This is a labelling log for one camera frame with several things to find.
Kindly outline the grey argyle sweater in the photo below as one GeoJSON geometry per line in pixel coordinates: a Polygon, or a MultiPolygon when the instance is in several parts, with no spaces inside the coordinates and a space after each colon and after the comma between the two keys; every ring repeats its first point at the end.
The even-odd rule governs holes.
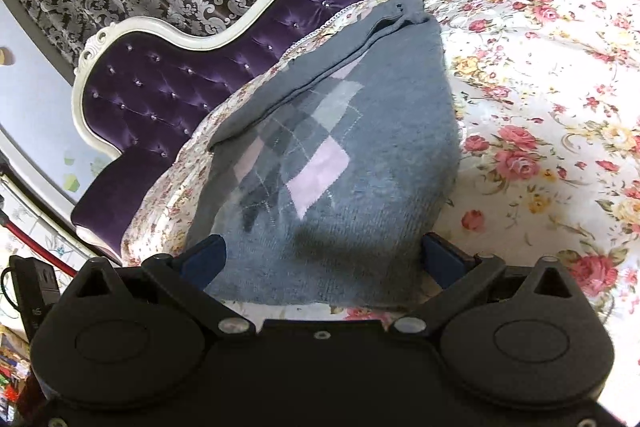
{"type": "Polygon", "coordinates": [[[294,58],[214,131],[190,243],[217,234],[208,295],[400,308],[454,185],[459,126],[424,0],[387,0],[294,58]]]}

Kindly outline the red stick vacuum cleaner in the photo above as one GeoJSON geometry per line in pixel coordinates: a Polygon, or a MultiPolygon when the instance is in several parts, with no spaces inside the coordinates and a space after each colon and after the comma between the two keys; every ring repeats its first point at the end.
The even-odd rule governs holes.
{"type": "Polygon", "coordinates": [[[69,277],[74,277],[76,275],[77,273],[76,270],[74,270],[69,265],[66,265],[64,261],[62,261],[58,257],[55,257],[54,254],[51,254],[50,251],[47,251],[47,249],[44,249],[40,244],[34,241],[29,235],[23,232],[17,225],[14,225],[14,223],[9,219],[9,217],[6,215],[6,213],[3,210],[0,211],[0,221],[1,221],[2,228],[7,229],[14,237],[16,237],[20,242],[22,242],[25,246],[27,246],[36,255],[41,257],[44,261],[49,262],[50,265],[53,265],[56,269],[59,269],[61,272],[68,275],[69,277]]]}

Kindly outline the purple tufted chaise sofa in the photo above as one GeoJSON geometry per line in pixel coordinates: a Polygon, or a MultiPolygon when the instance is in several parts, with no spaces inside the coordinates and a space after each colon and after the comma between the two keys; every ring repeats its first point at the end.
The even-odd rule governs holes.
{"type": "Polygon", "coordinates": [[[358,1],[256,0],[209,37],[143,16],[99,30],[78,60],[72,117],[81,138],[111,165],[72,211],[78,235],[118,259],[144,195],[200,122],[292,44],[358,1]]]}

